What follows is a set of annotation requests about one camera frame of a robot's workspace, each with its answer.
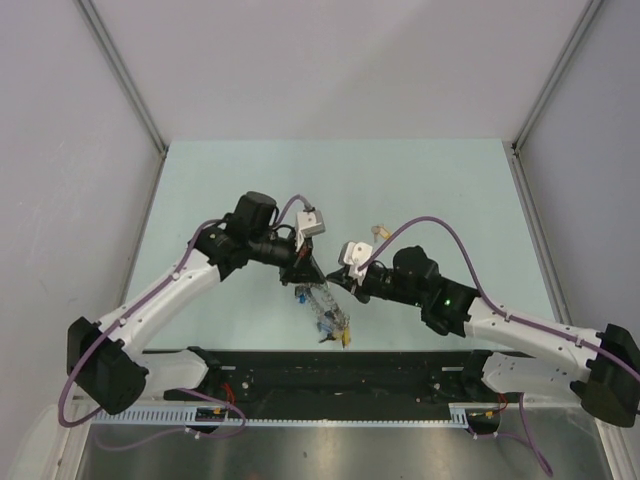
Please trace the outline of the metal keyring disc with keys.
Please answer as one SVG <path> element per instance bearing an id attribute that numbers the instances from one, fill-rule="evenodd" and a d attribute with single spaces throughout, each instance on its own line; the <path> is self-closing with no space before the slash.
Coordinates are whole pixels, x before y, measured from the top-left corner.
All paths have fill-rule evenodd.
<path id="1" fill-rule="evenodd" d="M 342 349 L 351 344 L 350 316 L 332 295 L 329 284 L 298 284 L 294 288 L 297 301 L 311 308 L 319 332 L 319 343 L 337 342 Z"/>

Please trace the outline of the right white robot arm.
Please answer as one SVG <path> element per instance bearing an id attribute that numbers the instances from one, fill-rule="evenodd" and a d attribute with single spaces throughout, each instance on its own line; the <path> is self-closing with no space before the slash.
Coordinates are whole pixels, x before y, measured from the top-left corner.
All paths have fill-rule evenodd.
<path id="1" fill-rule="evenodd" d="M 639 347 L 625 328 L 563 326 L 497 306 L 478 289 L 444 277 L 419 246 L 399 250 L 389 267 L 373 259 L 367 244 L 350 242 L 341 255 L 339 269 L 327 279 L 359 302 L 378 298 L 417 307 L 421 321 L 439 335 L 493 342 L 524 354 L 530 367 L 544 367 L 525 374 L 491 354 L 461 376 L 469 399 L 484 401 L 494 392 L 563 397 L 603 422 L 635 424 Z"/>

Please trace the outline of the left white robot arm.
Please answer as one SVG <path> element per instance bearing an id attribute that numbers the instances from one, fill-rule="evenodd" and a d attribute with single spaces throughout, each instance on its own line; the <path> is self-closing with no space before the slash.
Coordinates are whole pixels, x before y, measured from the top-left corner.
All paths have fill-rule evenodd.
<path id="1" fill-rule="evenodd" d="M 184 307 L 249 262 L 278 268 L 288 284 L 321 284 L 313 237 L 324 233 L 322 214 L 306 203 L 286 237 L 278 235 L 286 211 L 270 196 L 249 191 L 221 219 L 207 220 L 167 273 L 133 300 L 91 322 L 79 318 L 67 333 L 68 380 L 65 401 L 77 385 L 110 415 L 139 398 L 188 389 L 197 398 L 214 397 L 220 374 L 197 348 L 169 354 L 145 352 L 147 345 Z"/>

